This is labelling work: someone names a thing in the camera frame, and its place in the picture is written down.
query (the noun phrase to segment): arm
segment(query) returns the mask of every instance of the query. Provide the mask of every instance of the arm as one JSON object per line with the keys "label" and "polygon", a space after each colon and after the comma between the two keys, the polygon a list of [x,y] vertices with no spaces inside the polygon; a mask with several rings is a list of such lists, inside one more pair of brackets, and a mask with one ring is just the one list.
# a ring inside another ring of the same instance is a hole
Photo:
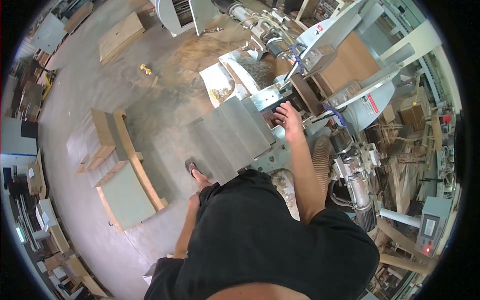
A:
{"label": "arm", "polygon": [[199,192],[193,194],[188,199],[188,211],[185,216],[185,223],[180,232],[179,239],[175,244],[175,251],[173,252],[173,258],[185,258],[187,254],[188,242],[195,228],[195,221],[197,218],[197,212],[200,208]]}
{"label": "arm", "polygon": [[303,135],[300,113],[290,101],[282,103],[276,110],[276,122],[285,128],[285,138],[292,151],[293,186],[300,220],[309,224],[319,211],[325,209],[325,196],[322,195],[307,140]]}

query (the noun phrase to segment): warning label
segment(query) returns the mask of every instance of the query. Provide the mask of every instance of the warning label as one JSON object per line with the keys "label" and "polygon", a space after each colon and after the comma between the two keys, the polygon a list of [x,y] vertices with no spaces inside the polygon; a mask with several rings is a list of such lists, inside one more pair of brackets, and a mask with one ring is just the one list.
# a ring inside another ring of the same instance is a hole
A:
{"label": "warning label", "polygon": [[375,102],[373,101],[372,96],[370,94],[367,94],[366,96],[363,96],[361,98],[361,102],[363,104],[363,107],[367,110],[367,113],[371,116],[373,114],[378,113],[378,108],[375,105]]}
{"label": "warning label", "polygon": [[322,31],[323,31],[323,27],[321,27],[320,25],[317,25],[317,28],[315,28],[315,31],[313,32],[313,34],[315,36],[319,35]]}

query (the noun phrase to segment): hand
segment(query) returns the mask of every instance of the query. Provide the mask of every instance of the hand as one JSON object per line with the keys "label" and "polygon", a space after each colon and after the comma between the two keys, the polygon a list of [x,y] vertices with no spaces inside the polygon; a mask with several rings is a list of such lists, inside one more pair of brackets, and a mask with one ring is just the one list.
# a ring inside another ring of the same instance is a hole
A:
{"label": "hand", "polygon": [[290,101],[281,103],[276,108],[274,113],[275,122],[285,129],[285,138],[288,142],[294,143],[301,138],[305,138],[303,135],[303,126],[301,123],[300,113],[290,104]]}
{"label": "hand", "polygon": [[200,208],[200,192],[196,192],[188,198],[188,209],[198,210]]}

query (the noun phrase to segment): flip-flop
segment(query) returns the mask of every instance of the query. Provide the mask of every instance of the flip-flop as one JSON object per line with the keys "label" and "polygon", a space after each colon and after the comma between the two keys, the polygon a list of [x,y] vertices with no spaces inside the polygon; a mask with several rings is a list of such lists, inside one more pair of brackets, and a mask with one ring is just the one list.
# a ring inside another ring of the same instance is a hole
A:
{"label": "flip-flop", "polygon": [[187,169],[187,171],[193,178],[195,178],[195,176],[193,175],[193,170],[197,170],[200,172],[200,170],[197,168],[197,165],[191,159],[185,160],[185,169]]}

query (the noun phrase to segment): yellow object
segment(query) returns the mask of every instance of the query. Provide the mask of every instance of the yellow object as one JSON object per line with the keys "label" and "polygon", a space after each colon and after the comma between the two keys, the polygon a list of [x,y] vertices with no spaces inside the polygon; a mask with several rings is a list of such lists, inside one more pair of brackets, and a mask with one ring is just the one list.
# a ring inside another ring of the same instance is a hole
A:
{"label": "yellow object", "polygon": [[48,93],[50,92],[50,89],[52,89],[53,86],[53,79],[57,75],[57,70],[54,70],[51,74],[45,72],[44,77],[45,77],[45,85],[42,88],[42,103],[45,101],[45,98],[47,98]]}
{"label": "yellow object", "polygon": [[145,71],[145,74],[152,75],[152,70],[147,68],[144,64],[140,65],[140,69]]}

